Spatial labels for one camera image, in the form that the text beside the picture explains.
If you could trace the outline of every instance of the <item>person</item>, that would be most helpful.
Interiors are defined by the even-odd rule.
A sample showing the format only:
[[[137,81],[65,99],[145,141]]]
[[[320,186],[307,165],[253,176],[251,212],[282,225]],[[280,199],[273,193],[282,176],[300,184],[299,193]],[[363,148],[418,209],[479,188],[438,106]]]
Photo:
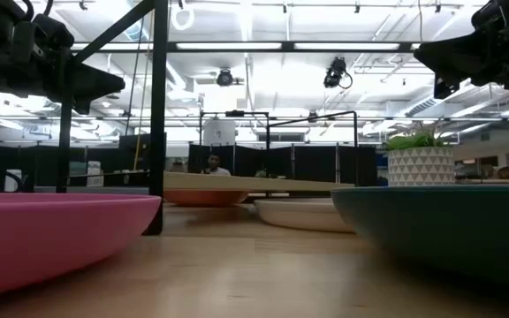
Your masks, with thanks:
[[[220,163],[221,160],[219,159],[218,155],[210,155],[208,159],[209,168],[204,170],[203,173],[218,176],[231,176],[231,173],[227,169],[219,167]]]

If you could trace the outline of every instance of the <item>wooden board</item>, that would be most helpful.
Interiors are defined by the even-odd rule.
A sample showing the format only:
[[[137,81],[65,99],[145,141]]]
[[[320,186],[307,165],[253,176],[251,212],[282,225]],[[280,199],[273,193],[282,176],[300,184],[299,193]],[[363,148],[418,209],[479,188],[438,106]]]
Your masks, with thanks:
[[[352,187],[348,184],[287,180],[275,178],[226,177],[193,173],[164,173],[164,189],[170,190],[245,190],[245,191],[330,191]]]
[[[167,208],[161,238],[0,298],[0,318],[501,318],[509,291],[393,262],[246,208]]]

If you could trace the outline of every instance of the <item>white cylinder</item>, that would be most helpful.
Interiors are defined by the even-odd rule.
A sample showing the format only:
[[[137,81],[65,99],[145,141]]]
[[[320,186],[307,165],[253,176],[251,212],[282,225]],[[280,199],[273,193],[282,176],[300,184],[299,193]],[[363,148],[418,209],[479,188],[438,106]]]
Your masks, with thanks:
[[[235,143],[235,122],[213,119],[203,130],[203,144],[206,146],[227,146]]]
[[[21,179],[22,178],[22,171],[21,170],[16,170],[16,169],[9,169],[7,170],[8,173],[11,173],[12,175],[15,175],[17,176],[17,178]],[[15,190],[17,190],[17,181],[13,180],[13,178],[11,177],[5,177],[5,191],[6,192],[13,192]]]

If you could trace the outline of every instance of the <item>black metal pole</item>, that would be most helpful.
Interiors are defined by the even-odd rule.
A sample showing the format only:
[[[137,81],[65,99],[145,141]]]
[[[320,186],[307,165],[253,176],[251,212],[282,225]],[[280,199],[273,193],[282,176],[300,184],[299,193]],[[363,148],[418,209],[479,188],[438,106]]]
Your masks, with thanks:
[[[150,180],[148,194],[163,195],[164,166],[166,147],[164,138],[164,111],[166,103],[166,50],[168,45],[168,6],[167,0],[155,1],[155,49],[152,59],[152,95],[150,112]],[[163,206],[156,212],[143,235],[159,235],[163,231]]]
[[[200,173],[203,173],[203,111],[200,110],[200,158],[198,159]]]
[[[359,132],[357,127],[357,113],[353,112],[353,137],[354,137],[354,186],[359,186]]]
[[[270,175],[270,121],[266,120],[266,160],[264,160],[264,165],[266,169],[266,176]]]
[[[60,110],[60,139],[58,141],[58,174],[57,193],[67,192],[67,179],[70,175],[70,127],[72,125],[73,106],[73,77],[76,72],[75,63],[65,62],[68,65],[64,68],[65,90]]]

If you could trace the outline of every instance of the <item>white geometric planter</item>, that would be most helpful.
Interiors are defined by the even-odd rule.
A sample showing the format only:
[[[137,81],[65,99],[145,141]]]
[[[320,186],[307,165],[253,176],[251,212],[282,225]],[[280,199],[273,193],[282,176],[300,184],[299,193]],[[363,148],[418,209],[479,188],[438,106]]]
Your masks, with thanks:
[[[425,147],[388,152],[389,186],[434,186],[455,183],[452,148]]]

